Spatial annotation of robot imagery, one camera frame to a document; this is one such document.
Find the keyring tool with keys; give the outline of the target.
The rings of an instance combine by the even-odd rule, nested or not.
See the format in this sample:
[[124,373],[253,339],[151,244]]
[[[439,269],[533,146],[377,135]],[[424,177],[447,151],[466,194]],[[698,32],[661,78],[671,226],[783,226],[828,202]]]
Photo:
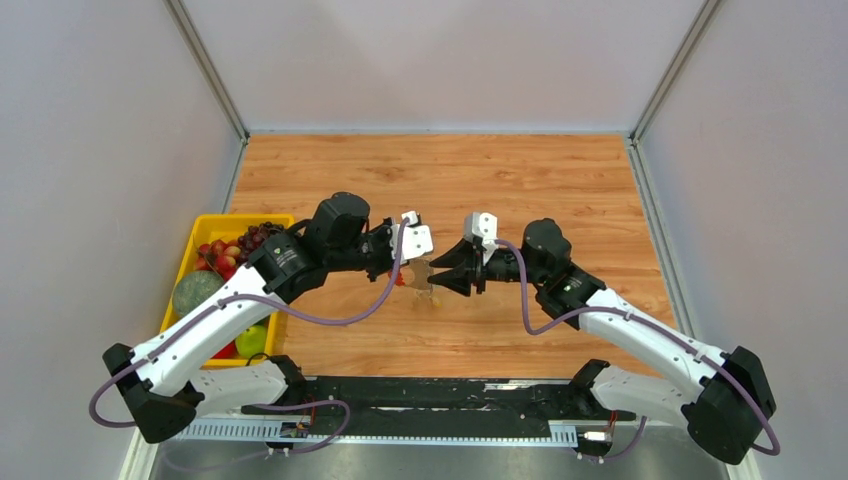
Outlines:
[[442,307],[436,287],[428,280],[434,273],[430,259],[416,258],[400,267],[393,281],[393,287],[410,292],[410,306],[414,311],[433,310]]

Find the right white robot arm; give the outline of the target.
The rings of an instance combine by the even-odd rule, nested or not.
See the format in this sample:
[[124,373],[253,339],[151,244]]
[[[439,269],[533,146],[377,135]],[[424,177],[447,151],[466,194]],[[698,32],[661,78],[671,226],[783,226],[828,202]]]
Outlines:
[[577,413],[592,418],[606,409],[661,421],[731,465],[750,451],[781,453],[770,423],[776,400],[754,352],[725,351],[641,311],[572,260],[572,245],[552,219],[530,222],[519,246],[499,238],[496,223],[489,213],[469,215],[462,239],[431,261],[437,272],[429,282],[464,296],[483,293],[491,282],[517,282],[528,334],[567,325],[609,341],[656,373],[588,361],[572,378]]

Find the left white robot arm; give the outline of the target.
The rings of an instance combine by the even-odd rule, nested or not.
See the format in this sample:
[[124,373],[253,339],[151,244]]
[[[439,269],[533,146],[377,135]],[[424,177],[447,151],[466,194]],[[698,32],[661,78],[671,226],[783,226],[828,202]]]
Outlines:
[[337,192],[321,201],[310,219],[264,240],[222,287],[165,332],[134,347],[110,347],[103,360],[111,377],[90,399],[90,417],[108,428],[135,427],[155,444],[199,417],[244,406],[297,412],[306,388],[282,357],[221,370],[203,366],[275,311],[331,325],[291,307],[302,294],[323,286],[329,274],[363,271],[375,281],[387,273],[393,287],[403,264],[432,249],[430,230],[416,211],[374,228],[369,219],[364,199]]

